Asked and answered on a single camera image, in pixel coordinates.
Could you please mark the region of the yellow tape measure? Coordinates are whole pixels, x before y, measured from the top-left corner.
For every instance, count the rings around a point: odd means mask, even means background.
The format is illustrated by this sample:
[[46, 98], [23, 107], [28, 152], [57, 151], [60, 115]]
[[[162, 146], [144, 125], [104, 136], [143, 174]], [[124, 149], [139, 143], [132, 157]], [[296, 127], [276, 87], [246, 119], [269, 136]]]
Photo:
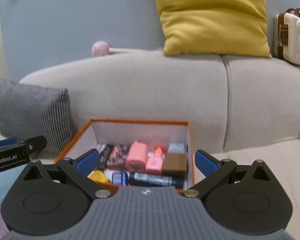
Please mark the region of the yellow tape measure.
[[104, 174], [102, 170], [93, 170], [88, 175], [88, 178], [96, 183], [111, 184], [109, 178]]

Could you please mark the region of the blue barcode box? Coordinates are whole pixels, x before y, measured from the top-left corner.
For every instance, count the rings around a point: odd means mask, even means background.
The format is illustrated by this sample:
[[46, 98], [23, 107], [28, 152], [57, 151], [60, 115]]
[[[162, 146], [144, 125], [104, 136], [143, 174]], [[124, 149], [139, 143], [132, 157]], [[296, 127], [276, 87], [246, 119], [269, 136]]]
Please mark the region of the blue barcode box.
[[127, 186], [129, 181], [129, 173], [126, 171], [116, 171], [112, 173], [111, 183], [114, 185]]

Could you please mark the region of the light blue cushion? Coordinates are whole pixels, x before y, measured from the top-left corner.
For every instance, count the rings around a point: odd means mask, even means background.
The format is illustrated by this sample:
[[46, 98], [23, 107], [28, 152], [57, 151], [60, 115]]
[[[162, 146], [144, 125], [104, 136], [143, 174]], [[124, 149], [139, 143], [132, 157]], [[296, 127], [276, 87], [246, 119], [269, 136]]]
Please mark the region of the light blue cushion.
[[0, 172], [0, 205], [26, 165]]

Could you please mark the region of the plaid and black pouch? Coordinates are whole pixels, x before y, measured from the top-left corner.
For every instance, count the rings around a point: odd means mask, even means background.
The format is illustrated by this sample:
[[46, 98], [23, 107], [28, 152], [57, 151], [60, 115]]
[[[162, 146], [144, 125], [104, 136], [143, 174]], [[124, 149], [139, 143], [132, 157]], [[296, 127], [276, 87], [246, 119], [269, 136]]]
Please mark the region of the plaid and black pouch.
[[110, 154], [112, 153], [114, 145], [98, 144], [97, 150], [98, 155], [98, 164], [96, 166], [97, 170], [105, 170], [107, 168], [107, 161]]

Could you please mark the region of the grey houndstooth cushion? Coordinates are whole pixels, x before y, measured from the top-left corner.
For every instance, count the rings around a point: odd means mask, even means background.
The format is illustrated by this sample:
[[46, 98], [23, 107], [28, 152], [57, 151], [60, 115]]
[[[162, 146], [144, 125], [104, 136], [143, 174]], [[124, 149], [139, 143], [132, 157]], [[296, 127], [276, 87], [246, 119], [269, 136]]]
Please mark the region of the grey houndstooth cushion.
[[46, 150], [60, 154], [73, 136], [68, 90], [0, 79], [0, 133], [19, 140], [42, 135]]

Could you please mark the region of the illustrated card box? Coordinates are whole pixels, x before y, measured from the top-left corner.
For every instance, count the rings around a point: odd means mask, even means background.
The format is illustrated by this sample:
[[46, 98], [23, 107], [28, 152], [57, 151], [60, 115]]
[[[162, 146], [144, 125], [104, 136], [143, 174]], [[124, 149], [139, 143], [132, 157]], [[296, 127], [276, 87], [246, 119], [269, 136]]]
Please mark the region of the illustrated card box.
[[124, 171], [126, 169], [127, 156], [130, 145], [115, 145], [107, 160], [107, 169]]

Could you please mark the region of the orange storage box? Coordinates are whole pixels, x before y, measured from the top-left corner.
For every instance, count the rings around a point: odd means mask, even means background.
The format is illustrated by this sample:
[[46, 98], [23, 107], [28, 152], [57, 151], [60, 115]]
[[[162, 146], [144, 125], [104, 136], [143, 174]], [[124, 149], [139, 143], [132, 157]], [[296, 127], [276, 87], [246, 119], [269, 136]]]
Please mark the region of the orange storage box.
[[55, 163], [66, 157], [76, 159], [99, 145], [126, 145], [134, 141], [146, 144], [149, 154], [156, 146], [168, 149], [170, 144], [184, 144], [187, 174], [183, 189], [195, 183], [192, 138], [187, 121], [91, 119], [56, 157]]

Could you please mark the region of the pale blue small packet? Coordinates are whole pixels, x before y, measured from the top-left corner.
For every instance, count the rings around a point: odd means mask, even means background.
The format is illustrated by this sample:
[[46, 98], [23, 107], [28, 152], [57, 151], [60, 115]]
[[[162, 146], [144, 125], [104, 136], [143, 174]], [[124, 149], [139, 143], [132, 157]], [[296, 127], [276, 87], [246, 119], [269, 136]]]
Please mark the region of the pale blue small packet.
[[167, 149], [168, 153], [187, 153], [187, 145], [182, 142], [171, 142]]

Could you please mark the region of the dark glitter tube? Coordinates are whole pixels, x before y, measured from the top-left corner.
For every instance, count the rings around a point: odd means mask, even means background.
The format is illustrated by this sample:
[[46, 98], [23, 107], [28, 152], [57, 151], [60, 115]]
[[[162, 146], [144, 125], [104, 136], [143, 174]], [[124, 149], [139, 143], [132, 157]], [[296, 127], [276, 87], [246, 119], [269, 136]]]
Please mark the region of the dark glitter tube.
[[173, 186], [176, 189], [183, 189], [184, 181], [182, 179], [169, 176], [159, 176], [140, 172], [133, 172], [128, 179], [130, 186], [139, 187], [166, 187]]

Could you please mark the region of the large pink bottle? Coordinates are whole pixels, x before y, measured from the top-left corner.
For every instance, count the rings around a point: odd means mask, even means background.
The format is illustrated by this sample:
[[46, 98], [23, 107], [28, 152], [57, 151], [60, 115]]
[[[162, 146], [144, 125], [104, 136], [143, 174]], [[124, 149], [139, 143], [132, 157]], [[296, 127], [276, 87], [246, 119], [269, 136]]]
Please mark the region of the large pink bottle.
[[148, 147], [146, 144], [134, 141], [129, 149], [126, 159], [126, 169], [128, 172], [146, 172], [148, 160]]

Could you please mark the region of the small pink pump bottle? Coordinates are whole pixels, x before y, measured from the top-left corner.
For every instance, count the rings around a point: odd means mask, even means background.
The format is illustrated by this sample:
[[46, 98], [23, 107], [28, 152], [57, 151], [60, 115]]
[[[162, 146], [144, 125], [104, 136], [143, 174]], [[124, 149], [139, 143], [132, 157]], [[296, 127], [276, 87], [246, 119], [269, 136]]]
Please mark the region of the small pink pump bottle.
[[164, 164], [164, 156], [166, 149], [162, 146], [156, 146], [153, 155], [149, 157], [146, 163], [146, 173], [154, 175], [162, 175]]

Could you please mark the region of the grey fabric sofa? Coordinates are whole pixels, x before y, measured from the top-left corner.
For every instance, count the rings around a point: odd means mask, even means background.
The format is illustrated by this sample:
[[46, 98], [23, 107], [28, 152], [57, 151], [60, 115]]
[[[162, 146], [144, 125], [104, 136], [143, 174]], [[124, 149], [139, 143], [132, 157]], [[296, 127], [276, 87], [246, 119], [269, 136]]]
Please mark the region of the grey fabric sofa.
[[7, 239], [300, 239], [300, 67], [245, 56], [160, 51], [70, 62], [20, 83], [66, 88], [75, 134], [91, 119], [187, 121], [236, 171], [206, 197], [173, 186], [101, 184], [88, 198], [53, 161], [31, 160], [6, 194]]

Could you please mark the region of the pink pompom stick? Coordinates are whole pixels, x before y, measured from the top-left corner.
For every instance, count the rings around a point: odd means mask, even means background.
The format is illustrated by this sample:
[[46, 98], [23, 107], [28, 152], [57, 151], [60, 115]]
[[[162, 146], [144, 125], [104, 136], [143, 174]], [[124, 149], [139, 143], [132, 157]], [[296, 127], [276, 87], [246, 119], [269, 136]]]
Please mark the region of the pink pompom stick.
[[139, 53], [147, 51], [144, 49], [133, 49], [133, 48], [114, 48], [110, 47], [105, 41], [96, 41], [91, 48], [92, 57], [101, 57], [112, 54], [124, 54], [124, 53]]

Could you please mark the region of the yellow cushion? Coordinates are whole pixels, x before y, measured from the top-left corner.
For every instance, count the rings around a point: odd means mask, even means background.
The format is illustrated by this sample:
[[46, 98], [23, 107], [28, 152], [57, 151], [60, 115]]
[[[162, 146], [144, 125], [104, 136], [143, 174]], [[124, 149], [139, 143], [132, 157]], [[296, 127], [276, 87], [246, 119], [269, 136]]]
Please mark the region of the yellow cushion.
[[155, 1], [166, 56], [271, 56], [265, 0]]

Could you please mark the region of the white brown mini suitcase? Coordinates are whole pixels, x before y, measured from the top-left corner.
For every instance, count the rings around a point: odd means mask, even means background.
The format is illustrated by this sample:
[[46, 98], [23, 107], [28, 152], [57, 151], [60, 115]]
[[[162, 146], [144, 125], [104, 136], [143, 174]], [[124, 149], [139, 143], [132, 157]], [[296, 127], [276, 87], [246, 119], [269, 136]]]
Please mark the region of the white brown mini suitcase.
[[289, 8], [274, 18], [274, 54], [300, 66], [300, 8]]

